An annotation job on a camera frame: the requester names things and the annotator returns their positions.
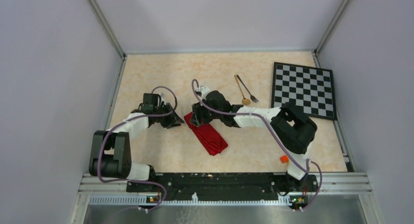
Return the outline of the red cloth napkin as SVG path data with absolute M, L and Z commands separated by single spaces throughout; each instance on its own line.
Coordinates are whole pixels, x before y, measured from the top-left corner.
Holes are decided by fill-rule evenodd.
M 209 123 L 195 126 L 190 122 L 191 117 L 192 113 L 188 113 L 184 115 L 184 120 L 209 155 L 220 154 L 228 147 L 225 139 Z

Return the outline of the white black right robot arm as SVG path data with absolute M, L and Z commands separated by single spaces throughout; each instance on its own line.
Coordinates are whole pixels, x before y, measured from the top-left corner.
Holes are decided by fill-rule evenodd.
M 205 86 L 193 93 L 198 102 L 192 105 L 191 124 L 202 126 L 219 120 L 228 127 L 266 128 L 290 161 L 286 177 L 288 188 L 299 191 L 306 185 L 308 147 L 315 138 L 317 125 L 299 106 L 290 102 L 274 108 L 230 104 L 219 91 L 211 91 Z

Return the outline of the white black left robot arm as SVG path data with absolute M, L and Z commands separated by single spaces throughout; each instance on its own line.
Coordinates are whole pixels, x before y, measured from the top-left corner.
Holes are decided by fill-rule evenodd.
M 170 129 L 185 123 L 166 102 L 162 94 L 144 93 L 143 103 L 131 111 L 126 119 L 108 130 L 94 133 L 89 161 L 92 176 L 138 180 L 144 191 L 156 187 L 156 178 L 151 175 L 153 168 L 148 164 L 134 163 L 131 157 L 131 140 L 139 133 L 158 123 Z

